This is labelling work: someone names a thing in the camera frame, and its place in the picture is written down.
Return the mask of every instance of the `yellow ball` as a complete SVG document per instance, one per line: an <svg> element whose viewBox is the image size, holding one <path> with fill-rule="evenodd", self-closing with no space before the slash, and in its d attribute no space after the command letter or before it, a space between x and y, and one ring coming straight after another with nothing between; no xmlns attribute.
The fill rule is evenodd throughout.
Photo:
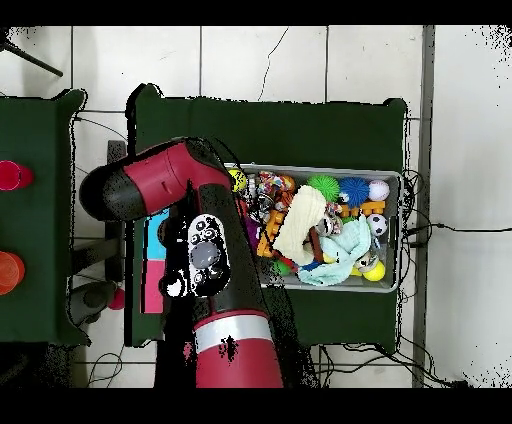
<svg viewBox="0 0 512 424"><path fill-rule="evenodd" d="M235 179L233 191L242 191L247 185L247 177L245 176L245 174L239 169L230 169L229 173Z"/></svg>
<svg viewBox="0 0 512 424"><path fill-rule="evenodd" d="M378 261L377 266L371 271L363 272L363 276L369 281L380 281L384 277L385 273L386 267L381 261Z"/></svg>
<svg viewBox="0 0 512 424"><path fill-rule="evenodd" d="M353 267L350 275L355 275L356 277L361 277L363 275L363 273L361 271L359 271L356 267Z"/></svg>
<svg viewBox="0 0 512 424"><path fill-rule="evenodd" d="M330 256L327 256L325 253L324 253L324 262L326 264L333 264L334 262L336 262L336 259L333 259L331 258Z"/></svg>

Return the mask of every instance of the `metal pole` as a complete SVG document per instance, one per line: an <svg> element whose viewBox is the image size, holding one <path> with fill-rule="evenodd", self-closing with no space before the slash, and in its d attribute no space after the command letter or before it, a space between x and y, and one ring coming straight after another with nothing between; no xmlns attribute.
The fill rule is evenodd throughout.
<svg viewBox="0 0 512 424"><path fill-rule="evenodd" d="M25 59L25 60L29 61L30 63L33 63L34 65L37 65L40 68L43 68L59 77L62 77L64 75L58 69L55 69L54 67L47 65L46 63L40 61L39 59L36 59L35 57L30 56L28 53L25 53L23 50L19 49L18 47L16 47L13 44L3 43L0 46L0 51L2 51L2 50L7 50L8 52L11 52L12 54L15 54L16 56L21 57L22 59Z"/></svg>

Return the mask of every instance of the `green spiky ball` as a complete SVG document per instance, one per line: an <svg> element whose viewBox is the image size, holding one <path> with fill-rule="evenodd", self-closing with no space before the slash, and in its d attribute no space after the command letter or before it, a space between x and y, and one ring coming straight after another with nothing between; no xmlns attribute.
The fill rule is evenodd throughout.
<svg viewBox="0 0 512 424"><path fill-rule="evenodd" d="M285 276L291 272L291 268L281 261L274 261L272 263L272 271L277 275Z"/></svg>
<svg viewBox="0 0 512 424"><path fill-rule="evenodd" d="M328 175L313 175L308 179L307 184L322 193L328 202L336 202L338 200L340 185L336 178Z"/></svg>
<svg viewBox="0 0 512 424"><path fill-rule="evenodd" d="M341 218L341 222L343 222L343 224L352 221L357 221L357 218L355 216L346 216L345 218Z"/></svg>

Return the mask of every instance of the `orange cup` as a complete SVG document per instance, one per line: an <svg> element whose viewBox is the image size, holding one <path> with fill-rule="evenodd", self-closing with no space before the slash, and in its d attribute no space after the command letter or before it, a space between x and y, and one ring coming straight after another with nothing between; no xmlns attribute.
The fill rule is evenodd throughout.
<svg viewBox="0 0 512 424"><path fill-rule="evenodd" d="M14 253L0 252L0 296L13 290L25 276L25 265Z"/></svg>

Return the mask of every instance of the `red cup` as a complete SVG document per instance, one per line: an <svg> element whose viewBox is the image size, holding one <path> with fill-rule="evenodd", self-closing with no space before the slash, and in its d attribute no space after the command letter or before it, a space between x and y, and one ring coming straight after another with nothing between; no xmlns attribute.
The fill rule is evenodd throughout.
<svg viewBox="0 0 512 424"><path fill-rule="evenodd" d="M34 174L30 169L10 160L0 160L0 190L23 188L33 180Z"/></svg>
<svg viewBox="0 0 512 424"><path fill-rule="evenodd" d="M25 265L18 255L0 252L0 296L13 290L25 276Z"/></svg>

